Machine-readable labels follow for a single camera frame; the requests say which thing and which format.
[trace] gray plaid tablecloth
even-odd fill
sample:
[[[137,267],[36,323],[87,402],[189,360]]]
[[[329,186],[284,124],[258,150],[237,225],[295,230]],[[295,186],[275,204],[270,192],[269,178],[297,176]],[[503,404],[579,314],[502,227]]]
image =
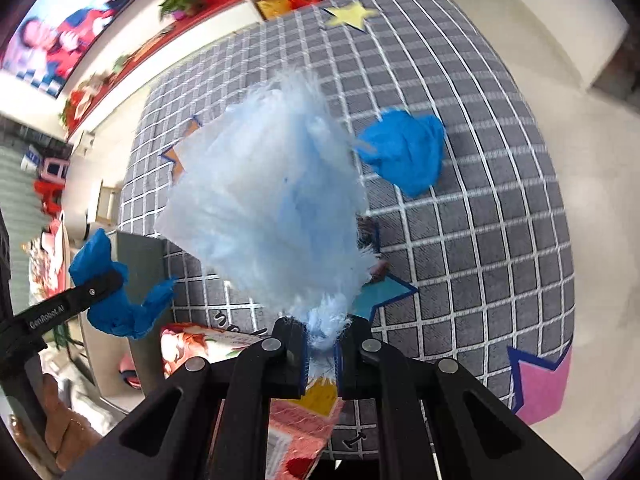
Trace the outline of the gray plaid tablecloth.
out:
[[[360,0],[380,15],[366,32],[326,28],[331,0],[229,36],[155,84],[122,191],[119,228],[155,235],[171,165],[159,154],[190,116],[205,122],[276,70],[314,70],[333,115],[357,135],[380,112],[436,114],[447,131],[437,184],[411,200],[358,162],[392,272],[419,288],[379,310],[376,337],[421,359],[453,356],[508,406],[507,346],[557,359],[574,330],[574,269],[558,181],[529,107],[505,65],[450,0]],[[176,321],[270,326],[259,305],[180,248]],[[348,402],[328,453],[366,457],[378,448],[372,401]]]

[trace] white wall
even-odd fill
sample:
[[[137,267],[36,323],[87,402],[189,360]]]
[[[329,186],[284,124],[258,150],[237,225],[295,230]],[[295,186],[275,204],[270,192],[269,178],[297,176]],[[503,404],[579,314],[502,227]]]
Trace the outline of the white wall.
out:
[[[134,0],[92,45],[57,99],[0,70],[0,114],[64,139],[58,114],[69,92],[91,74],[110,70],[121,54],[130,54],[159,32],[169,22],[158,19],[161,1]]]
[[[628,29],[611,0],[521,1],[564,49],[584,88],[595,81]]]

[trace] triangular cutout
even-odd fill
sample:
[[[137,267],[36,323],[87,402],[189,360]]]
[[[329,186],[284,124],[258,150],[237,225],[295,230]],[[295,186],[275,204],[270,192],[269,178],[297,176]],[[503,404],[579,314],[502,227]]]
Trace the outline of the triangular cutout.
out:
[[[181,397],[180,390],[167,392],[140,420],[127,428],[120,437],[120,443],[146,456],[156,456]]]
[[[512,433],[480,399],[472,392],[465,392],[463,399],[487,457],[495,460],[520,449],[522,446],[520,438]]]

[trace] silver screw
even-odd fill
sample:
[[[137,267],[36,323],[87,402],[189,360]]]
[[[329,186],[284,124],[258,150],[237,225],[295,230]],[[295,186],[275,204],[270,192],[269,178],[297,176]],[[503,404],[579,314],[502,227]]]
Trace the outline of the silver screw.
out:
[[[202,357],[192,357],[184,364],[184,367],[190,372],[199,372],[206,364],[207,362]]]
[[[282,346],[282,343],[280,342],[280,340],[274,337],[265,339],[262,342],[262,349],[266,350],[267,352],[275,352],[281,346]]]
[[[382,343],[377,339],[365,339],[362,342],[362,349],[365,352],[377,352],[382,348]]]
[[[438,368],[446,374],[454,374],[458,371],[458,363],[453,359],[442,359]]]

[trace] potted plant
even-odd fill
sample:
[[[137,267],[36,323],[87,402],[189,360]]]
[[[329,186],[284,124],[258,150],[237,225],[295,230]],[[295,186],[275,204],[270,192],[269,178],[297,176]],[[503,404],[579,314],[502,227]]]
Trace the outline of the potted plant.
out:
[[[160,4],[160,19],[172,14],[176,20],[183,20],[195,15],[201,4],[202,0],[165,0]]]

